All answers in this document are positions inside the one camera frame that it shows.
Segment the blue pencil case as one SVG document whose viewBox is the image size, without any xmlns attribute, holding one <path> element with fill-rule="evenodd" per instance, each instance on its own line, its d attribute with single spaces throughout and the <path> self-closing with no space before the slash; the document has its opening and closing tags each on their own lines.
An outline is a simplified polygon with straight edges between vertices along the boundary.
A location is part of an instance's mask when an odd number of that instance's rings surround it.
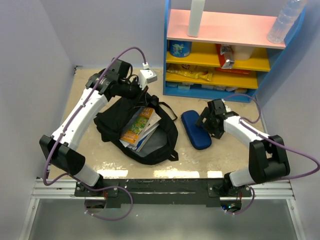
<svg viewBox="0 0 320 240">
<path fill-rule="evenodd" d="M 199 117 L 195 110 L 188 110 L 181 115 L 181 121 L 193 148 L 204 150 L 211 146 L 212 140 L 207 131 L 196 125 Z"/>
</svg>

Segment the white coffee cover book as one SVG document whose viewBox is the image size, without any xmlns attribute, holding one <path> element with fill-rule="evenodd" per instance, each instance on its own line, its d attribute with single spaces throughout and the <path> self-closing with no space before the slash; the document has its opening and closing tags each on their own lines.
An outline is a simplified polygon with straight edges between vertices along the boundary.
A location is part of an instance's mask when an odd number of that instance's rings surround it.
<svg viewBox="0 0 320 240">
<path fill-rule="evenodd" d="M 146 134 L 148 134 L 149 131 L 152 131 L 153 129 L 155 129 L 155 128 L 157 128 L 157 127 L 159 126 L 159 121 L 160 121 L 160 119 L 161 119 L 161 117 L 160 117 L 157 113 L 154 113 L 153 117 L 152 117 L 151 120 L 150 120 L 150 123 L 149 123 L 148 127 L 146 128 L 145 132 L 144 132 L 143 135 L 142 135 L 142 138 L 143 138 Z"/>
</svg>

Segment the orange treehouse book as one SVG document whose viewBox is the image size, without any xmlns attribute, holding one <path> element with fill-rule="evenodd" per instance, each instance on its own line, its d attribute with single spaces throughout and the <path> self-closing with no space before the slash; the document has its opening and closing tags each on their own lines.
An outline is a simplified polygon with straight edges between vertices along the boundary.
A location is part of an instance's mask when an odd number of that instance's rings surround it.
<svg viewBox="0 0 320 240">
<path fill-rule="evenodd" d="M 141 107 L 123 128 L 119 141 L 125 147 L 129 145 L 136 146 L 150 124 L 154 114 L 154 108 Z"/>
</svg>

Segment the black student backpack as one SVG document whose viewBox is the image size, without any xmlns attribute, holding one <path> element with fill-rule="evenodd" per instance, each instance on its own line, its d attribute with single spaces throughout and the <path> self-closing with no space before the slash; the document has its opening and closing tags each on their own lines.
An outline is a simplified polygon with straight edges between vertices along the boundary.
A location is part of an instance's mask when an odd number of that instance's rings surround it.
<svg viewBox="0 0 320 240">
<path fill-rule="evenodd" d="M 178 116 L 174 113 L 174 118 L 162 108 L 172 108 L 165 102 L 160 101 L 156 95 L 146 93 L 140 98 L 121 97 L 111 107 L 104 112 L 100 112 L 94 118 L 94 123 L 101 134 L 103 142 L 111 142 L 120 149 L 126 156 L 144 165 L 156 165 L 166 160 L 175 162 L 179 160 L 179 155 L 175 151 L 178 139 L 178 130 L 175 120 Z M 120 142 L 121 133 L 126 124 L 133 118 L 141 107 L 150 107 L 160 116 L 159 126 L 146 141 L 140 151 L 135 151 L 125 147 Z"/>
</svg>

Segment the blue cartoon book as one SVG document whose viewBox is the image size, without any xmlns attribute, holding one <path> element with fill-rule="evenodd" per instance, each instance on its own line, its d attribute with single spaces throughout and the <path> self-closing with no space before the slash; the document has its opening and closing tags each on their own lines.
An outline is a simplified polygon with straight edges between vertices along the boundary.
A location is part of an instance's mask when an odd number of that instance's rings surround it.
<svg viewBox="0 0 320 240">
<path fill-rule="evenodd" d="M 132 146 L 130 149 L 134 152 L 140 152 L 144 145 L 147 143 L 149 138 L 153 135 L 157 128 L 150 130 L 137 144 L 137 146 Z"/>
</svg>

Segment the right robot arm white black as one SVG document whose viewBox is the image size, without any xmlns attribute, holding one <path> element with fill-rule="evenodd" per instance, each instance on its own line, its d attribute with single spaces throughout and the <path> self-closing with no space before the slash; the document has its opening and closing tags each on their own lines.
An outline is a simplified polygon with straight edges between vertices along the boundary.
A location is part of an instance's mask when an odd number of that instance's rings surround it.
<svg viewBox="0 0 320 240">
<path fill-rule="evenodd" d="M 246 185 L 263 184 L 289 175 L 291 169 L 287 152 L 281 147 L 283 139 L 255 128 L 250 131 L 250 125 L 225 105 L 223 99 L 209 101 L 195 125 L 216 139 L 228 133 L 248 148 L 248 167 L 223 176 L 219 189 L 223 195 L 233 197 Z"/>
</svg>

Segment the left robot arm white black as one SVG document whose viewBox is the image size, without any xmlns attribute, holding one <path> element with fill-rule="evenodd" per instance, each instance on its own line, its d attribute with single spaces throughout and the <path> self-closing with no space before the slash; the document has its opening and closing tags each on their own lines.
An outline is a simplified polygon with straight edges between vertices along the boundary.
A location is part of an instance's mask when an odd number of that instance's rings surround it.
<svg viewBox="0 0 320 240">
<path fill-rule="evenodd" d="M 104 190 L 104 178 L 86 163 L 86 158 L 77 152 L 83 135 L 99 111 L 115 96 L 137 97 L 148 89 L 149 79 L 157 78 L 147 61 L 142 63 L 135 81 L 130 82 L 133 67 L 130 63 L 115 59 L 109 69 L 91 75 L 84 82 L 84 89 L 72 111 L 51 135 L 43 135 L 39 144 L 45 157 L 42 181 L 53 185 L 58 179 L 48 181 L 49 166 L 61 169 L 65 176 L 74 178 L 92 196 Z"/>
</svg>

